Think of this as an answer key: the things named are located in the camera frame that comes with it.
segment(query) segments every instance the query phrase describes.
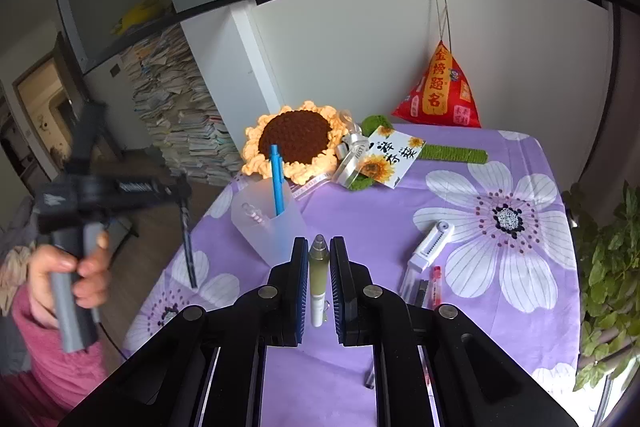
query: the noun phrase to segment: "green plant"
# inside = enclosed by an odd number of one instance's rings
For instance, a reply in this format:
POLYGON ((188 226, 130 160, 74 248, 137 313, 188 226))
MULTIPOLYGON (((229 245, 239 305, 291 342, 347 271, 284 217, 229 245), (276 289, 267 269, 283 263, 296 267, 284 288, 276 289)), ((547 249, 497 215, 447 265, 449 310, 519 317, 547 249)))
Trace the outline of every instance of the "green plant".
POLYGON ((640 188, 625 182, 610 225, 598 227, 582 208, 577 184, 562 194, 572 229, 580 283, 580 355, 574 391, 620 375, 639 351, 640 188))

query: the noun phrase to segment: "metal pivot bolt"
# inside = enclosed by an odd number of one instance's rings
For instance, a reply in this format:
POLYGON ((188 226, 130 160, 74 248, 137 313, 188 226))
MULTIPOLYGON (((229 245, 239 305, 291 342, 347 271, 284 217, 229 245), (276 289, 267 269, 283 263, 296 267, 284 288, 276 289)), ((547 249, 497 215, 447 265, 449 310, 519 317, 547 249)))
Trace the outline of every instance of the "metal pivot bolt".
POLYGON ((186 321, 197 321, 202 317, 202 308, 200 306, 188 306, 182 310, 182 317, 186 321))
POLYGON ((458 308, 451 304, 443 304, 438 308, 438 313, 446 319, 455 319, 458 316, 458 308))
POLYGON ((258 289, 258 295, 263 299, 273 299, 278 294, 278 289, 274 286, 262 286, 258 289))
POLYGON ((362 293, 367 297, 371 297, 372 299, 377 299, 382 295, 382 288, 376 284, 370 284, 368 286, 364 286, 362 293))

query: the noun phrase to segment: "translucent plastic cup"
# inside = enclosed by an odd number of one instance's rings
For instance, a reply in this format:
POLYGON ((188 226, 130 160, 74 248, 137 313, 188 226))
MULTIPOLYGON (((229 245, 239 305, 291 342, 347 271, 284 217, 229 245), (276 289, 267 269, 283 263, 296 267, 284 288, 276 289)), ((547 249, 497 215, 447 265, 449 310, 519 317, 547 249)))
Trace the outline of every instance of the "translucent plastic cup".
POLYGON ((306 236, 305 221, 287 183, 282 184, 282 193, 285 207, 279 216, 271 178, 247 185, 231 202, 231 221, 270 267, 288 263, 293 240, 306 236))

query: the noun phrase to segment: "table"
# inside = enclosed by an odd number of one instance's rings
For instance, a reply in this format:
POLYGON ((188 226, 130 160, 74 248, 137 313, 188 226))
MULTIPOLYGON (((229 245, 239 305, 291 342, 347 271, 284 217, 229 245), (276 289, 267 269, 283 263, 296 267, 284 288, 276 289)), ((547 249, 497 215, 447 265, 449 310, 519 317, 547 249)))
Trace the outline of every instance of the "table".
MULTIPOLYGON (((564 206, 540 144, 525 134, 487 129, 396 129, 428 143, 483 148, 489 162, 418 160, 394 190, 324 185, 298 202, 306 237, 343 235, 350 259, 369 267, 375 284, 397 291, 424 232, 447 219, 454 234, 436 262, 443 302, 462 309, 553 396, 570 392, 580 328, 577 270, 564 206)), ((129 352, 174 315, 167 308, 231 305, 266 281, 268 266, 230 218, 233 195, 249 182, 241 176, 228 185, 193 230, 197 292, 189 288, 179 250, 127 333, 129 352)), ((301 346, 268 349, 262 425, 375 425, 375 394, 363 385, 371 348, 340 346, 333 320, 313 328, 309 315, 301 346)))

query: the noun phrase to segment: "sunflower card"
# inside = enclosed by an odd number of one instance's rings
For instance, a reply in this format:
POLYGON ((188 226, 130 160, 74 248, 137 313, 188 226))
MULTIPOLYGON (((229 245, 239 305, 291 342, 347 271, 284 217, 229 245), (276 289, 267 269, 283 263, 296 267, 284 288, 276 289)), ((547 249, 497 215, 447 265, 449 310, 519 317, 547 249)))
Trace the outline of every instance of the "sunflower card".
POLYGON ((360 174, 396 188, 422 146, 424 140, 420 138, 380 126, 369 137, 369 152, 358 164, 360 174))

